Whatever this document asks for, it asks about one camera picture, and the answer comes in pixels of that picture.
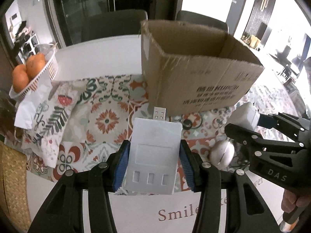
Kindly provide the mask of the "person right hand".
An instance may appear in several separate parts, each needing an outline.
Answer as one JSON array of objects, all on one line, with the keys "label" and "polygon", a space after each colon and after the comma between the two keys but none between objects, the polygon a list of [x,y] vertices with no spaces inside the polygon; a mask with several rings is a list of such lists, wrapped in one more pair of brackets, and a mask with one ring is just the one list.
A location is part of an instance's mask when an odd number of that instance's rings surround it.
[{"label": "person right hand", "polygon": [[298,197],[296,194],[288,190],[284,190],[281,209],[283,212],[289,214],[295,209],[295,207],[307,207],[310,204],[310,201],[310,194]]}]

